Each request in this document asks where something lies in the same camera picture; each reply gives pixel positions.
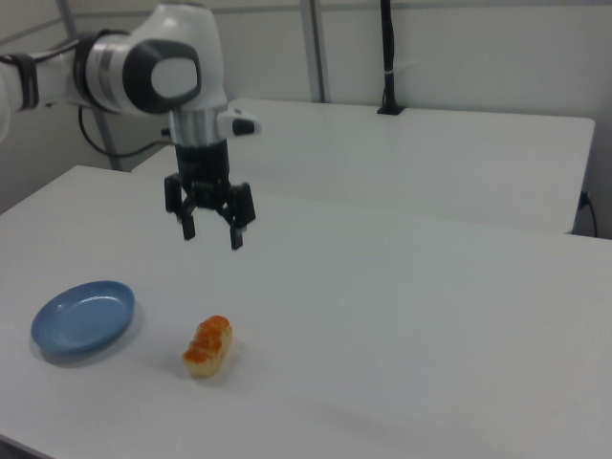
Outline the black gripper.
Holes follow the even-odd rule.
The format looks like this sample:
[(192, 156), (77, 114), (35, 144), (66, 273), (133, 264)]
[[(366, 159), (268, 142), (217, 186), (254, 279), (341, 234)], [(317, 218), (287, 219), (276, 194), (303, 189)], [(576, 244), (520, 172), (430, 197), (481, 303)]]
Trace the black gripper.
[(182, 225), (184, 239), (196, 235), (192, 212), (196, 208), (217, 211), (229, 224), (233, 250), (243, 246), (243, 233), (255, 220), (251, 187), (230, 183), (228, 143), (213, 146), (177, 145), (178, 172), (164, 178), (165, 209)]

